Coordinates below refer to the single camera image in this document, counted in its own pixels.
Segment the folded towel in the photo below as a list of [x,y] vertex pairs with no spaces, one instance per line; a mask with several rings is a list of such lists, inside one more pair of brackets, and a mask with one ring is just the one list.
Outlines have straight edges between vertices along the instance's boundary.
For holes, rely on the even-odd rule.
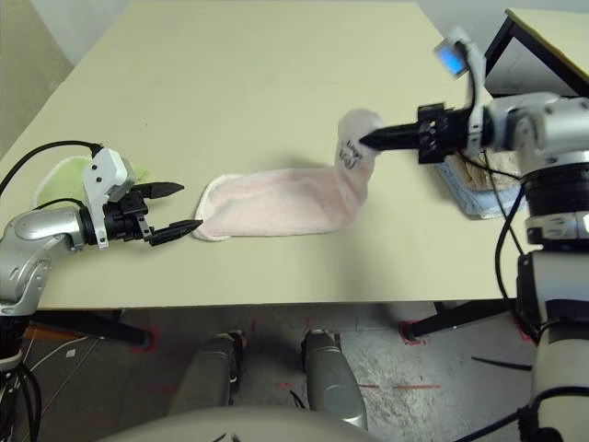
[[383,126],[369,110],[352,110],[338,125],[335,167],[223,175],[204,191],[192,232],[219,241],[233,236],[326,233],[350,224],[368,189],[378,152],[358,139]]
[[[519,168],[517,167],[517,161],[515,159],[515,152],[491,152],[488,151],[487,157],[489,158],[489,167],[491,169],[503,170],[513,175],[519,175]],[[455,172],[457,172],[464,185],[473,191],[491,191],[492,185],[489,178],[489,174],[472,164],[467,163],[462,157],[458,155],[451,155],[447,157],[448,163]],[[485,165],[485,158],[482,154],[478,157],[472,158],[475,163]],[[509,189],[510,187],[517,186],[519,183],[513,178],[506,177],[504,175],[495,174],[493,177],[497,190]]]
[[[90,157],[68,157],[55,165],[41,181],[33,196],[33,207],[59,198],[75,198],[84,202],[86,192],[82,182],[82,171],[90,164]],[[133,165],[137,182],[147,178],[147,170]],[[56,203],[52,208],[66,206],[69,203]]]
[[[477,215],[483,219],[502,216],[495,193],[493,191],[477,192],[469,189],[462,181],[461,174],[451,166],[449,158],[444,163],[436,164],[435,166],[465,214]],[[510,187],[509,189],[498,191],[498,193],[505,212],[509,212],[519,193],[519,186]],[[525,201],[522,201],[519,210],[525,207]]]

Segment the wall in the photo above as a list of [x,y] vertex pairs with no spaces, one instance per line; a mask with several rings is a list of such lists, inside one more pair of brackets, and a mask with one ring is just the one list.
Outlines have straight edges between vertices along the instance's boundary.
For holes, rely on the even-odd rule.
[[1,157],[64,81],[72,64],[29,0],[1,0],[0,56]]
[[[459,25],[483,51],[503,23],[503,11],[507,7],[589,13],[586,0],[419,0],[419,4],[442,34]],[[487,89],[493,93],[551,90],[561,95],[575,95],[518,41],[512,41],[493,68]]]
[[[128,0],[32,2],[65,56],[73,64],[81,60],[128,4]],[[505,18],[503,11],[507,7],[589,13],[589,2],[585,0],[418,0],[418,3],[442,34],[459,25],[467,30],[483,51],[501,26]],[[512,42],[493,69],[487,87],[494,93],[552,90],[562,95],[573,95],[548,68],[516,41]]]

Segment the green cloth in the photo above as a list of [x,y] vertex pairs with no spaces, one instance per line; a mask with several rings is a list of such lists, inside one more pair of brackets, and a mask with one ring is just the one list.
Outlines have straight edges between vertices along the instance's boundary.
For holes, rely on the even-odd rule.
[[[82,171],[90,164],[89,157],[70,157],[59,163],[41,183],[33,199],[33,207],[45,204],[58,198],[76,198],[86,201]],[[146,168],[133,164],[137,183],[145,182],[148,176]],[[71,203],[56,203],[52,208],[64,207]]]

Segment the black cable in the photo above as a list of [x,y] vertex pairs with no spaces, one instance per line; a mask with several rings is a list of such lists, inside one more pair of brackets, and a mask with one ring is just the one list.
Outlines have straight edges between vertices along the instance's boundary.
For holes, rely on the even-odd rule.
[[470,159],[469,157],[467,157],[461,150],[458,151],[458,154],[460,155],[460,157],[462,159],[464,159],[468,164],[470,164],[471,166],[474,166],[475,168],[479,168],[479,169],[483,169],[486,172],[490,172],[490,173],[495,173],[497,175],[503,175],[504,177],[509,177],[509,178],[513,178],[514,180],[520,180],[521,177],[518,177],[517,175],[514,175],[513,173],[509,173],[509,172],[504,172],[502,170],[497,170],[497,169],[491,169],[490,167],[485,167],[479,163],[477,163],[476,161],[473,161],[472,159]]
[[472,110],[475,108],[475,103],[477,102],[477,88],[475,85],[475,76],[472,75],[472,66],[468,61],[468,48],[467,45],[464,44],[462,41],[457,41],[455,44],[456,48],[462,55],[462,59],[464,60],[465,65],[467,66],[468,70],[468,82],[470,83],[470,89],[472,90],[472,97],[470,98],[470,105],[468,106],[468,114],[467,120],[470,118],[470,114]]
[[[487,156],[487,149],[482,151],[482,155],[485,158],[485,164],[487,165],[487,168],[489,168],[490,163],[489,163],[489,157]],[[497,185],[495,184],[495,179],[493,178],[493,174],[490,172],[487,172],[487,173],[489,174],[489,180],[491,181],[491,187],[493,188],[493,193],[495,194],[495,199],[497,200],[497,204],[499,205],[499,208],[501,209],[503,219],[505,221],[507,221],[507,214],[505,213],[505,208],[503,207],[503,201],[501,201],[501,198],[499,197],[499,192],[497,192]],[[512,239],[514,240],[514,244],[517,247],[517,251],[519,251],[520,256],[524,255],[524,249],[522,249],[521,244],[517,240],[517,236],[515,235],[515,232],[512,229],[511,225],[509,226],[509,233],[511,234]]]
[[501,292],[501,295],[502,295],[503,299],[505,300],[505,303],[507,304],[507,308],[509,309],[509,311],[513,315],[515,321],[518,324],[520,324],[520,326],[522,327],[522,330],[537,345],[537,342],[538,342],[537,330],[532,326],[532,324],[524,316],[520,315],[517,312],[515,307],[510,302],[509,297],[507,296],[507,290],[505,289],[505,285],[503,284],[502,271],[501,271],[501,252],[502,252],[503,244],[505,242],[505,237],[507,236],[507,232],[509,231],[509,227],[512,224],[512,221],[514,220],[515,214],[517,213],[517,209],[519,208],[519,204],[522,202],[523,198],[524,198],[524,188],[520,188],[519,193],[517,194],[517,197],[515,198],[514,205],[512,206],[512,210],[509,212],[509,215],[507,215],[507,219],[505,219],[505,222],[503,223],[501,233],[499,234],[499,237],[497,238],[497,245],[495,246],[495,277],[497,279],[497,285],[499,286],[499,291]]
[[556,318],[554,320],[546,320],[542,324],[540,324],[540,329],[538,330],[538,339],[542,337],[542,334],[548,329],[552,329],[555,327],[571,327],[571,326],[583,326],[589,327],[589,320],[570,320],[570,319],[561,319]]
[[477,440],[480,437],[486,436],[493,431],[498,430],[499,428],[503,428],[504,426],[515,422],[519,417],[519,410],[515,413],[511,413],[508,416],[503,417],[497,422],[492,423],[491,425],[487,425],[480,430],[475,431],[474,433],[470,433],[467,436],[460,437],[459,439],[455,440],[454,442],[472,442],[473,440]]
[[47,203],[41,204],[37,207],[35,207],[34,210],[40,210],[40,209],[44,209],[45,207],[52,205],[52,204],[57,204],[57,203],[74,203],[76,204],[80,209],[84,209],[86,208],[86,206],[84,205],[84,203],[82,203],[80,200],[76,200],[76,198],[58,198],[56,200],[51,200]]
[[88,147],[92,151],[92,157],[98,153],[98,151],[102,148],[102,145],[97,143],[89,143],[88,141],[79,141],[79,140],[67,140],[67,141],[54,141],[53,143],[48,143],[46,145],[40,145],[39,147],[31,150],[28,152],[23,158],[21,158],[17,164],[15,164],[11,170],[8,171],[2,182],[0,182],[0,196],[4,193],[6,186],[14,178],[17,174],[18,170],[24,166],[24,164],[33,158],[35,155],[43,152],[45,150],[51,149],[53,147],[58,147],[61,145],[83,145]]
[[32,371],[25,366],[24,364],[20,365],[20,370],[25,374],[25,377],[29,380],[30,385],[33,388],[34,398],[35,398],[35,409],[37,410],[35,415],[35,434],[37,437],[39,436],[40,431],[40,418],[41,418],[41,393],[40,393],[40,385],[39,381],[35,377]]
[[36,415],[33,412],[32,402],[30,400],[30,394],[29,394],[29,387],[27,387],[27,382],[25,380],[24,373],[21,370],[20,366],[17,368],[17,377],[18,377],[18,382],[20,382],[20,389],[22,390],[22,395],[25,398],[25,404],[27,405],[27,417],[29,419],[30,442],[35,442],[37,440]]
[[511,368],[512,370],[531,371],[532,366],[526,364],[514,364],[512,362],[493,361],[492,359],[485,359],[484,357],[471,356],[470,359],[483,364],[489,364],[491,366],[500,366],[501,368]]
[[294,391],[290,390],[289,391],[291,393],[291,395],[293,396],[294,399],[294,406],[296,406],[296,408],[302,408],[305,409],[305,404],[303,403],[303,401],[301,401],[301,398],[299,398],[298,394],[296,394]]
[[559,396],[581,396],[589,398],[589,388],[578,386],[563,386],[544,390],[534,398],[531,407],[537,409],[542,401]]

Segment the black frame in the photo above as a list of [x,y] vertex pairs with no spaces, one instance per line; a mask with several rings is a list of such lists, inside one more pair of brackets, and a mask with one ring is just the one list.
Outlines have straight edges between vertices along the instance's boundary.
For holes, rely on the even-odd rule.
[[[510,299],[509,302],[514,304],[515,300]],[[441,302],[433,304],[437,311],[435,315],[401,326],[400,332],[408,341],[419,341],[423,335],[454,329],[459,325],[484,320],[508,310],[504,299],[469,301],[454,308],[445,308]]]
[[589,97],[589,82],[572,70],[559,57],[543,46],[532,34],[519,26],[510,17],[503,22],[499,32],[485,52],[487,58],[487,76],[491,69],[497,64],[499,57],[507,48],[507,45],[515,37],[531,53],[540,59],[552,72],[559,76],[569,87],[581,97]]
[[120,318],[120,310],[113,310],[110,318],[90,311],[38,310],[30,322],[45,328],[129,343],[144,349],[152,344],[154,338],[149,331],[123,324],[119,322]]

